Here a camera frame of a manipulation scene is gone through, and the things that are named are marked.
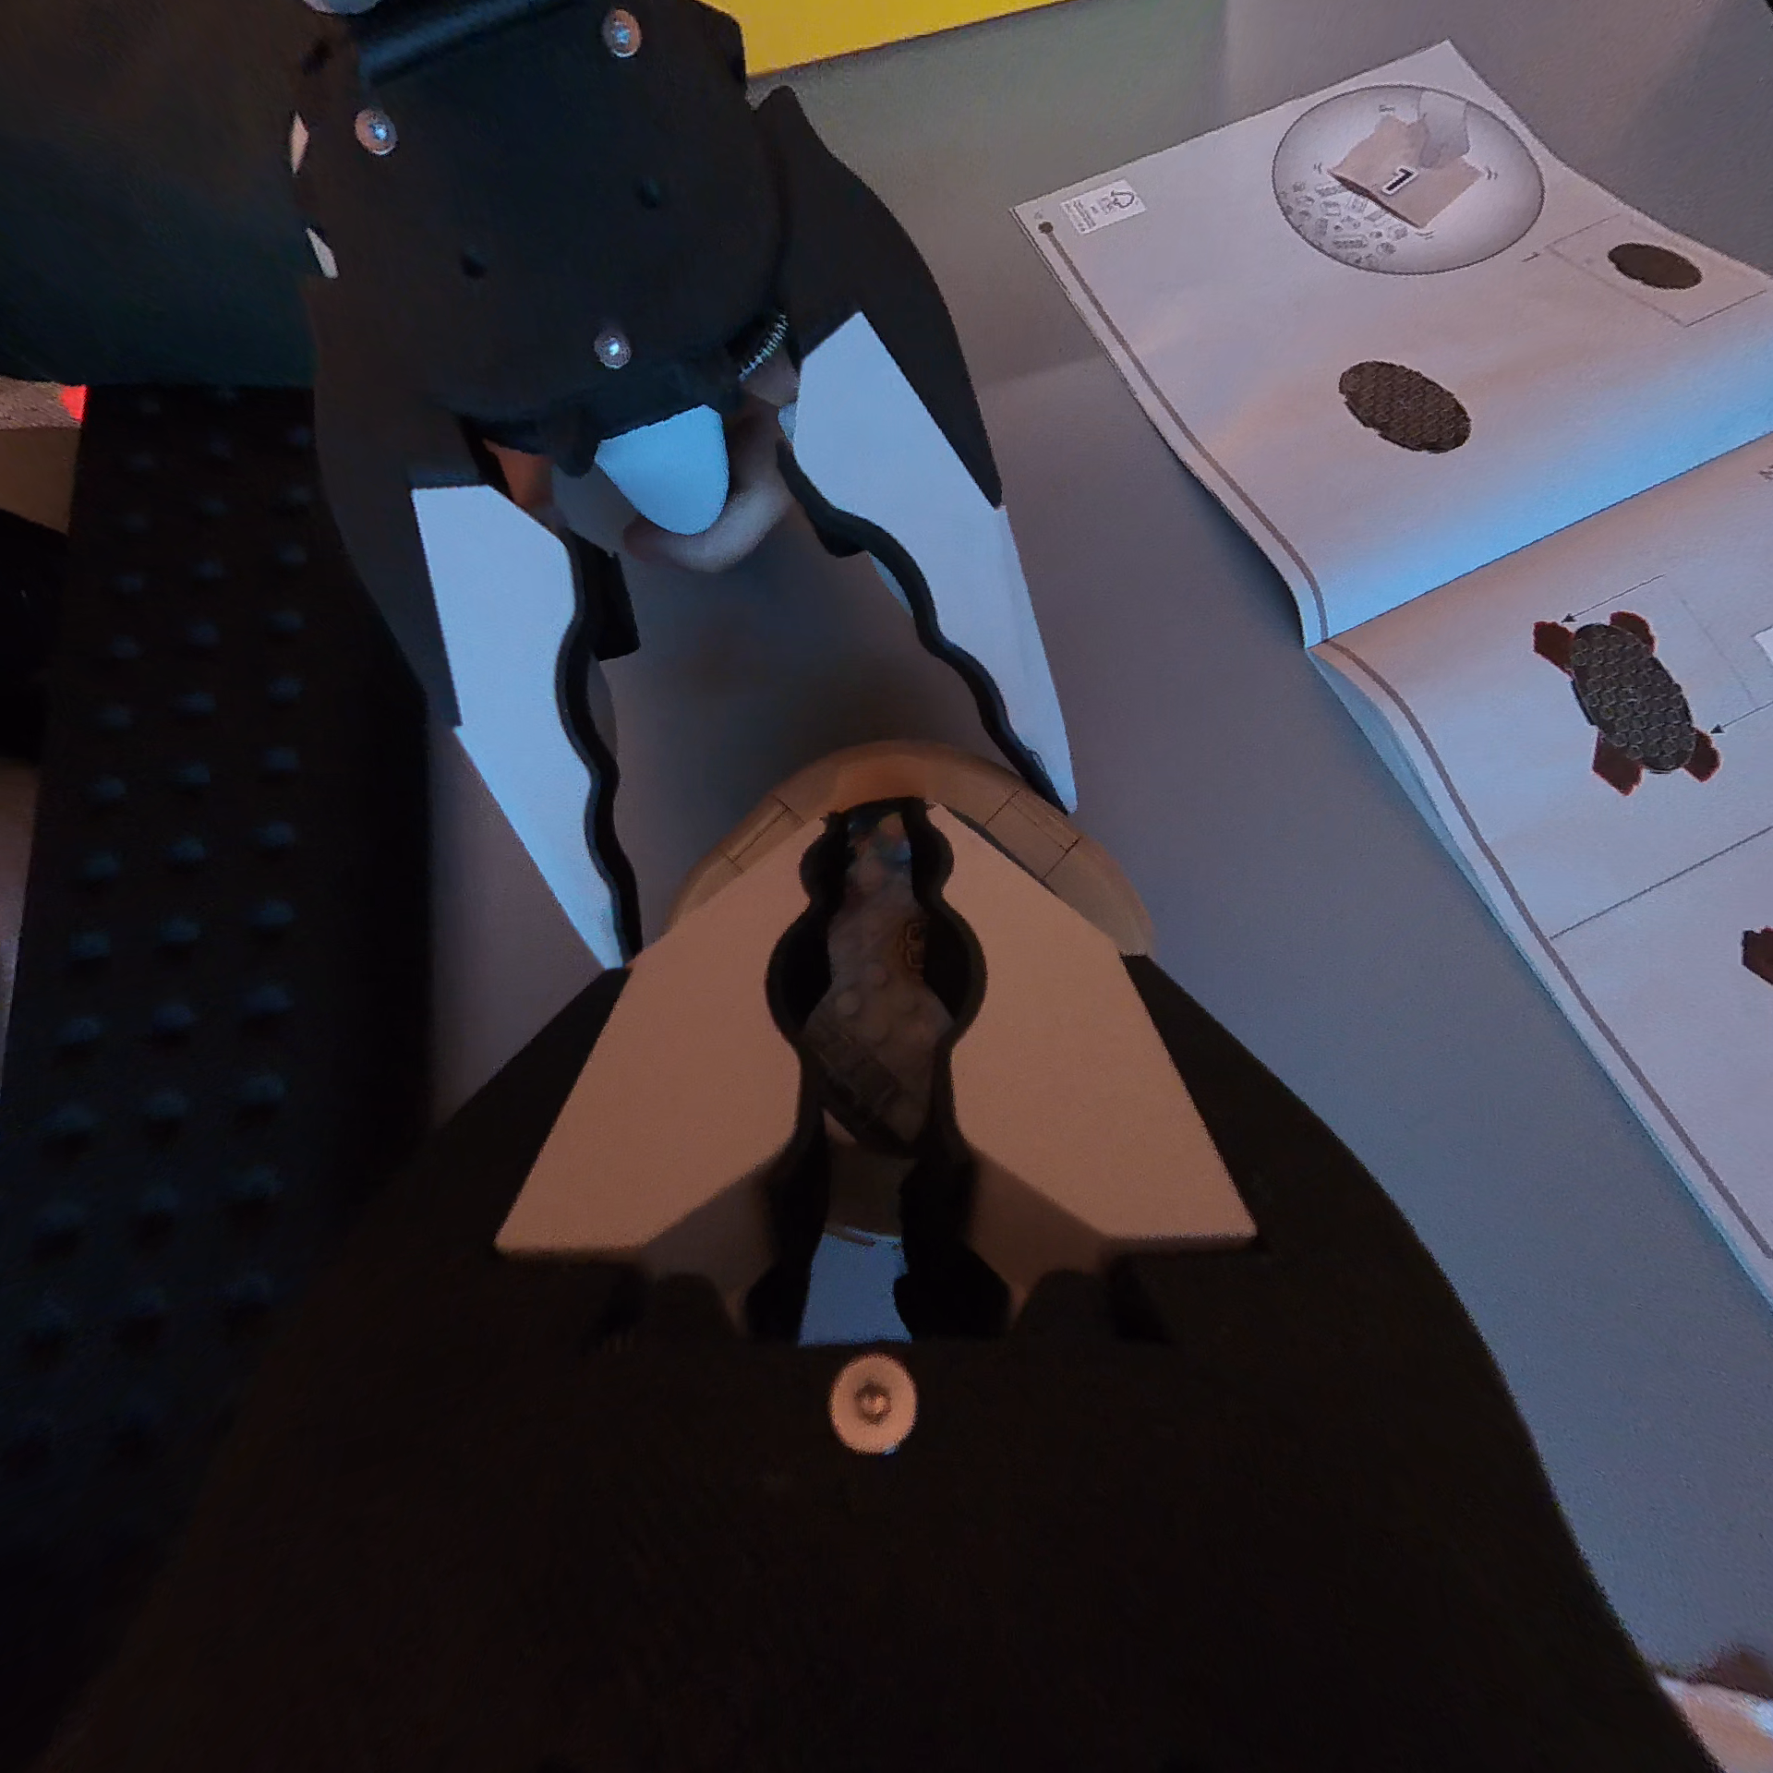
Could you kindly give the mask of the person's left hand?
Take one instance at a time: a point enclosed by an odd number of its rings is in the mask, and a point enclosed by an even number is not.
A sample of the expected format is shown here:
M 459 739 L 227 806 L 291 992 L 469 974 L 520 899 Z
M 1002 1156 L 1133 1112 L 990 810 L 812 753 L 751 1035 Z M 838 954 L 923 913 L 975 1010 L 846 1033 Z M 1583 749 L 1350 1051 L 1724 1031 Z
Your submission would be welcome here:
M 779 464 L 779 446 L 787 440 L 781 409 L 793 399 L 791 391 L 755 389 L 741 411 L 727 419 L 727 498 L 706 529 L 680 535 L 635 515 L 623 531 L 625 553 L 698 573 L 720 573 L 751 555 L 795 502 Z

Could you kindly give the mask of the round tan toy brick model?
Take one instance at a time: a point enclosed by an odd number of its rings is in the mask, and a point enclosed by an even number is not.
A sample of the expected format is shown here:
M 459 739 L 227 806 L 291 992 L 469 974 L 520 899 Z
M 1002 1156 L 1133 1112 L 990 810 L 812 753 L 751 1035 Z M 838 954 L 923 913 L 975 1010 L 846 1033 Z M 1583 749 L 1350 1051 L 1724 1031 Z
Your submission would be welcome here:
M 953 1055 L 978 1247 L 1032 1288 L 1184 1237 L 1190 1104 L 1119 944 L 1144 938 L 1148 919 L 1111 855 L 1004 764 L 921 741 L 838 749 L 771 790 L 690 871 L 668 925 L 791 832 L 895 798 L 947 814 L 947 885 L 984 956 L 978 1016 Z M 955 818 L 980 836 L 961 840 Z

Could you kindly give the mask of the small pale object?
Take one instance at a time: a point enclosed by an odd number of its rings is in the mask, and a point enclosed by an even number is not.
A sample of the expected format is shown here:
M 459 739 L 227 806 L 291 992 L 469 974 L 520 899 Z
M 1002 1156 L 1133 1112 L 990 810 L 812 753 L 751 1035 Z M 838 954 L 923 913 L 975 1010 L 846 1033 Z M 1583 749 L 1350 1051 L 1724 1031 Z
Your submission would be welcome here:
M 1660 1670 L 1658 1682 L 1722 1769 L 1771 1769 L 1769 1656 L 1726 1646 L 1694 1670 Z

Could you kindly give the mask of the grey desk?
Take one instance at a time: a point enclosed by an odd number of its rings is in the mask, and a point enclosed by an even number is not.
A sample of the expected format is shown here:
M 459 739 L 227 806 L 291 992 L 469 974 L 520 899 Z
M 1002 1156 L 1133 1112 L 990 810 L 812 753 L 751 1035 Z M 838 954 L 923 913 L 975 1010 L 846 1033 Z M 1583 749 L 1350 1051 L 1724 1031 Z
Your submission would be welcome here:
M 1063 3 L 803 69 L 965 340 L 1071 733 L 1160 962 L 1407 1211 L 1643 1652 L 1769 1656 L 1769 1306 L 1307 660 L 1014 203 L 1453 41 L 1567 166 L 1769 268 L 1765 3 Z M 868 563 L 799 515 L 725 577 L 631 567 L 609 668 L 646 927 L 793 768 L 984 745 Z M 591 978 L 435 739 L 437 1118 Z

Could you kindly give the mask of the yellow box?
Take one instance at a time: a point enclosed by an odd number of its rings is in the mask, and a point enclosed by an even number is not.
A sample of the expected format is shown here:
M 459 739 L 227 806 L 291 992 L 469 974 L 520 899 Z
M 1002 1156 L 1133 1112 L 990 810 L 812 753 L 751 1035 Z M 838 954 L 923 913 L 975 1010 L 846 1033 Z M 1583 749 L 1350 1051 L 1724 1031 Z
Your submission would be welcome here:
M 716 2 L 741 25 L 751 75 L 799 69 L 1052 2 Z

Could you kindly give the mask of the black studded baseplate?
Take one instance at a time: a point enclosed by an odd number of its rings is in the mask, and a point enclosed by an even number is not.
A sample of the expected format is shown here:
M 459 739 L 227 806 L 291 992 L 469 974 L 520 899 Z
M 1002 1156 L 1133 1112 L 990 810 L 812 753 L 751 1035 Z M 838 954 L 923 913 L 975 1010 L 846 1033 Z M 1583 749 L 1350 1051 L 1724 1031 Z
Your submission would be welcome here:
M 4 1769 L 429 1101 L 427 719 L 304 387 L 87 407 L 4 1061 Z

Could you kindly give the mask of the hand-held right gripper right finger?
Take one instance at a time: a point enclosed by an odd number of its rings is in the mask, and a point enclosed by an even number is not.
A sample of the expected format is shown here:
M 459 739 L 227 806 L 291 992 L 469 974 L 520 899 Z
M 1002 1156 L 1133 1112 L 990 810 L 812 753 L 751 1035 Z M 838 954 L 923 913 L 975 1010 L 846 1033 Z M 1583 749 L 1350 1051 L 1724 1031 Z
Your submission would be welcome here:
M 965 992 L 935 1152 L 901 1187 L 907 1330 L 1000 1336 L 1050 1272 L 1251 1245 L 1253 1213 L 1127 968 L 1152 927 L 1113 857 L 1016 802 L 984 830 L 935 802 L 913 812 L 929 954 L 949 942 Z

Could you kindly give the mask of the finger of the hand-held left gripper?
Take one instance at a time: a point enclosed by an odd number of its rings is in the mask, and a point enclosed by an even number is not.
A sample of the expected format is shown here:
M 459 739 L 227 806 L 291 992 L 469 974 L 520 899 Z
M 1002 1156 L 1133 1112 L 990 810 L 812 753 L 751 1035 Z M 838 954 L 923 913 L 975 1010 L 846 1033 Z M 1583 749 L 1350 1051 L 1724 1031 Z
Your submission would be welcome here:
M 577 934 L 605 966 L 629 942 L 593 859 L 599 786 L 569 737 L 561 664 L 577 612 L 565 543 L 488 484 L 413 490 L 459 711 L 457 737 Z
M 1073 812 L 1069 735 L 1008 513 L 866 316 L 805 357 L 785 474 L 822 529 L 897 585 L 919 640 L 965 678 L 1010 764 Z

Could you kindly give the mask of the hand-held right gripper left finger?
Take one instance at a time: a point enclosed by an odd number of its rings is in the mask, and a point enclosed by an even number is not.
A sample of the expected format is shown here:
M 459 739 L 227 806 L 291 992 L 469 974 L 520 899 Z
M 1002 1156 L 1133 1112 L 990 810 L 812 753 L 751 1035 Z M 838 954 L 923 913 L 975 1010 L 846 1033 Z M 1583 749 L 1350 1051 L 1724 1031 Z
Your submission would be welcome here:
M 830 1185 L 854 1142 L 771 1010 L 769 966 L 808 913 L 787 836 L 631 964 L 496 1233 L 516 1261 L 605 1261 L 716 1284 L 741 1332 L 797 1342 Z

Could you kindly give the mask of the open instruction booklet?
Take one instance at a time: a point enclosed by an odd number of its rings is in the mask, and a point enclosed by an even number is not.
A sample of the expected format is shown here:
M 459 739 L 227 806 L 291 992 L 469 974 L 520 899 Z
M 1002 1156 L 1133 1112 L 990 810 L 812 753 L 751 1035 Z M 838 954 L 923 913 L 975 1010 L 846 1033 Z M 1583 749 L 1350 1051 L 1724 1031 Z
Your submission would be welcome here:
M 1769 276 L 1451 43 L 1016 213 L 1767 1292 Z

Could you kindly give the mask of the dark flat object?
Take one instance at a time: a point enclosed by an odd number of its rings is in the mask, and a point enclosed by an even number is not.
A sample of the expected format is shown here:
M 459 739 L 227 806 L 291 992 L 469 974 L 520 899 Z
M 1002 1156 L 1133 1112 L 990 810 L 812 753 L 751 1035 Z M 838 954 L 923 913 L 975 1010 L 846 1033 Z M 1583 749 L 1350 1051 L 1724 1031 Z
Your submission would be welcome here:
M 297 2 L 2 5 L 2 367 L 308 387 Z

